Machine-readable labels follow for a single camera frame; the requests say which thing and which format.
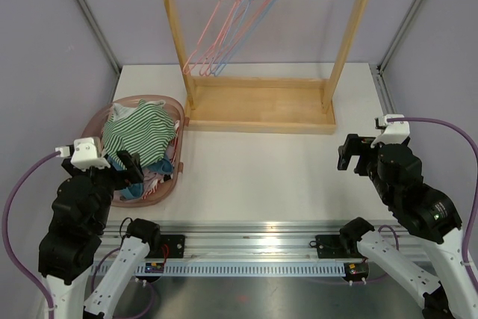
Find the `blue tank top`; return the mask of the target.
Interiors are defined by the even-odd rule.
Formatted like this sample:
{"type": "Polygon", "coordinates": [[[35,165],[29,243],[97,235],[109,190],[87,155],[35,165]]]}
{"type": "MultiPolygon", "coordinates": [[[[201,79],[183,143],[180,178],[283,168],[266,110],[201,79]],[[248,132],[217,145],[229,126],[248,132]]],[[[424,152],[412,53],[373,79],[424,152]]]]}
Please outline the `blue tank top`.
{"type": "Polygon", "coordinates": [[[174,166],[166,159],[143,168],[143,183],[133,184],[119,192],[119,199],[123,202],[136,199],[145,199],[155,193],[161,184],[173,177],[174,166]]]}

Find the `green white striped tank top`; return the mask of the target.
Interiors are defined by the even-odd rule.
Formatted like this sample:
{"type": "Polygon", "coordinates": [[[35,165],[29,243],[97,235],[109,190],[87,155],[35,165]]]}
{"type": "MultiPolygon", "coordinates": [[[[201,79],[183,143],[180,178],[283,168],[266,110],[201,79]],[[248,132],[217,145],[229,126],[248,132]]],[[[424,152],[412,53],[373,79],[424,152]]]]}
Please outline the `green white striped tank top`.
{"type": "Polygon", "coordinates": [[[114,103],[102,129],[105,154],[119,162],[119,151],[138,154],[142,167],[164,158],[170,142],[176,138],[175,121],[165,110],[164,100],[141,99],[130,108],[114,103]]]}

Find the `dusty pink tank top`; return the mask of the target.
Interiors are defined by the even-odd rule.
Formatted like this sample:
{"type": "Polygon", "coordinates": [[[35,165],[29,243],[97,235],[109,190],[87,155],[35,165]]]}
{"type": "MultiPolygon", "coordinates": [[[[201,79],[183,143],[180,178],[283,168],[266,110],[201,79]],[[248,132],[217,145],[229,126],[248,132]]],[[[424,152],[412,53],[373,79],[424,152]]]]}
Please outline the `dusty pink tank top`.
{"type": "Polygon", "coordinates": [[[151,171],[149,169],[143,170],[144,178],[143,178],[143,190],[145,192],[150,191],[152,188],[155,188],[157,183],[161,180],[161,175],[151,171]]]}

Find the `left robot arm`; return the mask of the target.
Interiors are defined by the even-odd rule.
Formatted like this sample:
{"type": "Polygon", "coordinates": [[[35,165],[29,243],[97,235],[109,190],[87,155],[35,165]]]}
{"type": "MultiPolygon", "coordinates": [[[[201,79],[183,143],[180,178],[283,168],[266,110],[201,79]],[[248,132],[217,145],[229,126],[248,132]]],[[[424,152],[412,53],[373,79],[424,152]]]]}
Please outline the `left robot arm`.
{"type": "Polygon", "coordinates": [[[103,280],[84,296],[115,191],[143,181],[140,156],[125,150],[117,154],[124,170],[110,164],[80,170],[69,158],[62,162],[69,178],[57,190],[53,218],[39,247],[39,272],[52,295],[56,318],[112,318],[139,263],[161,250],[159,225],[133,220],[103,280]]]}

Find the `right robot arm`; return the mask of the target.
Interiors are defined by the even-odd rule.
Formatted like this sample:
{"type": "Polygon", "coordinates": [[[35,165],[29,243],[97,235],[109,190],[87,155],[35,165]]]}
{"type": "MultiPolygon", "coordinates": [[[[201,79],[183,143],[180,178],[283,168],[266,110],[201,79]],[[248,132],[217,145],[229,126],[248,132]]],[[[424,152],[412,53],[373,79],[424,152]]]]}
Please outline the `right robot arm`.
{"type": "Polygon", "coordinates": [[[351,220],[339,231],[343,254],[375,262],[418,304],[425,318],[476,318],[474,270],[465,263],[462,220],[452,200],[425,184],[422,162],[400,143],[348,134],[338,148],[338,169],[358,157],[355,174],[371,180],[397,222],[417,239],[435,270],[430,274],[389,246],[369,222],[351,220]]]}

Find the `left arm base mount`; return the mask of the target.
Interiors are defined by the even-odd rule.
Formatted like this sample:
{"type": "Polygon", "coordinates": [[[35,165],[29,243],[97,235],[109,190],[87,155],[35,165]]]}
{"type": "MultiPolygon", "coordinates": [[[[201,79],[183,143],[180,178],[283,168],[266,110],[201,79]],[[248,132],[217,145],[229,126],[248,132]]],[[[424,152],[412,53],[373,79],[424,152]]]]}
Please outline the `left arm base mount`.
{"type": "Polygon", "coordinates": [[[159,245],[151,250],[146,258],[160,259],[164,255],[168,259],[184,258],[185,240],[183,234],[162,234],[159,245]]]}

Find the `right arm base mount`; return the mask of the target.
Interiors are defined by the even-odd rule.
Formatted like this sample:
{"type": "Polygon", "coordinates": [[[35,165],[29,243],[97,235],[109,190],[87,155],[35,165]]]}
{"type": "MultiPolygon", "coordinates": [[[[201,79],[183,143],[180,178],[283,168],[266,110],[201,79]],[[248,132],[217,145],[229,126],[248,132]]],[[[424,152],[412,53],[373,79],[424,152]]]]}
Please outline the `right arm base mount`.
{"type": "Polygon", "coordinates": [[[364,256],[359,251],[359,244],[372,244],[372,240],[348,235],[316,235],[308,245],[317,251],[319,259],[359,259],[364,256]]]}

